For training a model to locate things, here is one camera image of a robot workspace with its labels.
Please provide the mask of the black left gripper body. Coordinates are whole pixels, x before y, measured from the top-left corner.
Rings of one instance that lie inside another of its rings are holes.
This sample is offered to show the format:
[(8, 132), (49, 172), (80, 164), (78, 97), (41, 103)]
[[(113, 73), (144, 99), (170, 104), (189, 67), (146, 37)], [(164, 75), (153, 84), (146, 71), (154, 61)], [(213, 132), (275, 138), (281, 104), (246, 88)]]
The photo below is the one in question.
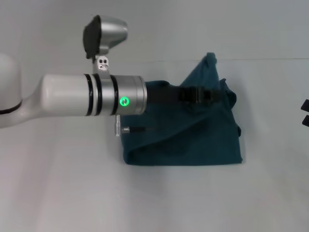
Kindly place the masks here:
[(147, 105), (172, 105), (200, 102), (201, 88), (177, 86), (147, 86)]

